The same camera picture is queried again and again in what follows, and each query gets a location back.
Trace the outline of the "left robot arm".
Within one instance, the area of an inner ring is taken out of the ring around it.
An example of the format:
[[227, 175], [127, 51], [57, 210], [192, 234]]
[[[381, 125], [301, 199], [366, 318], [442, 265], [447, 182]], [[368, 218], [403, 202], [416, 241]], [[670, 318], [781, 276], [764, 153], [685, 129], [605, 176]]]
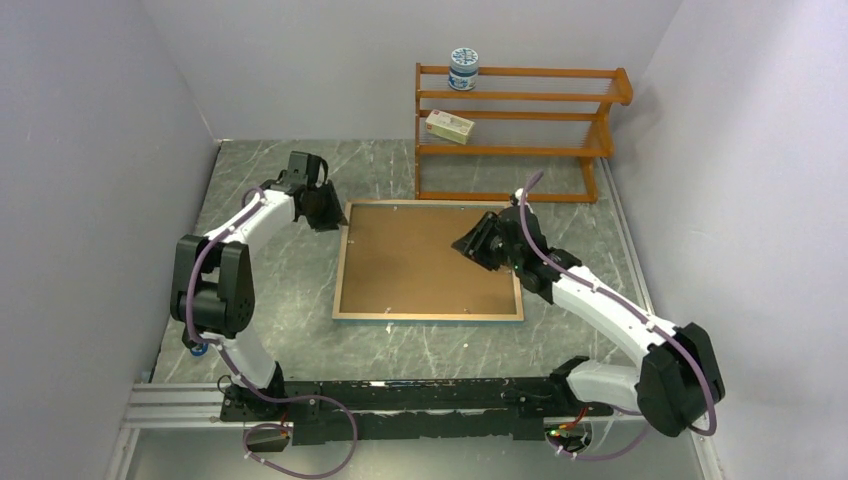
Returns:
[[294, 151], [276, 177], [245, 192], [233, 217], [203, 235], [187, 234], [176, 245], [170, 315], [183, 325], [182, 342], [192, 352], [217, 352], [233, 391], [262, 420], [277, 418], [287, 395], [280, 364], [251, 324], [252, 261], [278, 231], [299, 220], [315, 232], [347, 223], [327, 161]]

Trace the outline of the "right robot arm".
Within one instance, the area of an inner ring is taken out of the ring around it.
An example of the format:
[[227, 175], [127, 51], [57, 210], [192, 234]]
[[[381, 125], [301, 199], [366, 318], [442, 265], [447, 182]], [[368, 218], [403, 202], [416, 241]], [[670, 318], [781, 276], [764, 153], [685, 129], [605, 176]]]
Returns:
[[725, 387], [701, 326], [678, 326], [649, 313], [579, 258], [549, 246], [529, 207], [484, 213], [452, 247], [489, 271], [510, 269], [525, 290], [588, 322], [632, 361], [630, 367], [573, 362], [549, 390], [556, 411], [572, 415], [586, 403], [600, 403], [638, 414], [666, 436], [687, 429], [714, 434]]

